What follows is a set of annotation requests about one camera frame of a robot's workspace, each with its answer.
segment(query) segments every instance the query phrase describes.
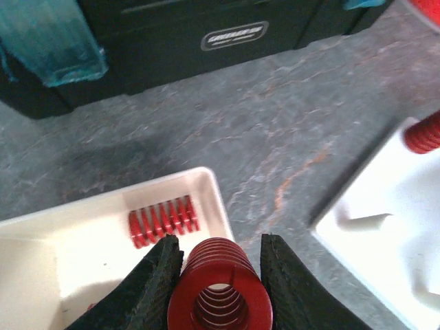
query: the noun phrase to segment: white plastic tray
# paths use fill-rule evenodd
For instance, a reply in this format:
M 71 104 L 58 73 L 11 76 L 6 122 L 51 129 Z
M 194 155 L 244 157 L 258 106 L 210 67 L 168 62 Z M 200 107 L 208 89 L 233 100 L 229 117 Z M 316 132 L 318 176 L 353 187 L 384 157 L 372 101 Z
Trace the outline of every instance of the white plastic tray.
M 233 239 L 214 174 L 194 168 L 0 222 L 0 329 L 62 330 L 111 292 L 153 245 L 135 249 L 128 214 L 190 195 L 200 231 Z
M 406 148 L 403 132 L 416 122 L 407 119 L 387 139 L 312 232 L 407 327 L 437 330 L 440 150 Z

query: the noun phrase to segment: spring coil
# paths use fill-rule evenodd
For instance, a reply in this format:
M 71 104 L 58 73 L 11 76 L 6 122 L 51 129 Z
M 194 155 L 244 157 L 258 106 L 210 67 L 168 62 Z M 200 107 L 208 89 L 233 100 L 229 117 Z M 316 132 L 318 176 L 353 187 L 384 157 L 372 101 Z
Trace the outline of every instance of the spring coil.
M 407 129 L 404 139 L 406 146 L 418 154 L 440 148 L 440 110 Z
M 166 234 L 199 231 L 199 220 L 187 195 L 129 213 L 131 240 L 137 249 L 156 243 Z
M 207 239 L 190 253 L 168 307 L 168 330 L 183 329 L 272 329 L 269 296 L 236 243 Z
M 440 3 L 433 0 L 410 0 L 433 23 L 440 25 Z

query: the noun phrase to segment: white tray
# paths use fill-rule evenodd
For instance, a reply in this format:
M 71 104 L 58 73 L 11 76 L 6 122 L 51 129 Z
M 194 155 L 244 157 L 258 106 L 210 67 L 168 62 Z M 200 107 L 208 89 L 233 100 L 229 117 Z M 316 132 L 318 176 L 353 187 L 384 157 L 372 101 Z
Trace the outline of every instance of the white tray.
M 418 155 L 406 148 L 403 132 L 415 123 L 407 119 L 387 139 L 312 232 L 407 327 L 437 330 L 440 150 Z
M 135 249 L 129 211 L 190 195 L 200 231 L 233 239 L 214 174 L 194 168 L 0 222 L 0 329 L 62 330 L 111 292 L 153 245 Z

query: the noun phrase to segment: logo badge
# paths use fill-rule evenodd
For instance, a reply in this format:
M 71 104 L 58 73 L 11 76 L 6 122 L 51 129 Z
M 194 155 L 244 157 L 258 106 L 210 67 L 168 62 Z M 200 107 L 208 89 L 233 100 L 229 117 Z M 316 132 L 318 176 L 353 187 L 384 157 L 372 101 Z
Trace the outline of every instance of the logo badge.
M 201 40 L 201 49 L 204 51 L 217 50 L 223 47 L 248 43 L 261 38 L 267 31 L 269 22 L 258 22 L 230 29 L 208 33 Z

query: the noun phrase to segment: black toolbox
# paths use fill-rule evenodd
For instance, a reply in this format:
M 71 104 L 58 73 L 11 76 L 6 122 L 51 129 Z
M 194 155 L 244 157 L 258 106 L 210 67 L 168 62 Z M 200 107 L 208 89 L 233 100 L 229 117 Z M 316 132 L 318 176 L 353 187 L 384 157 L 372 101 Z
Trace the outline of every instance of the black toolbox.
M 31 118 L 307 46 L 369 28 L 393 0 L 344 10 L 343 0 L 79 0 L 110 70 L 95 81 L 48 88 L 13 58 L 2 101 Z

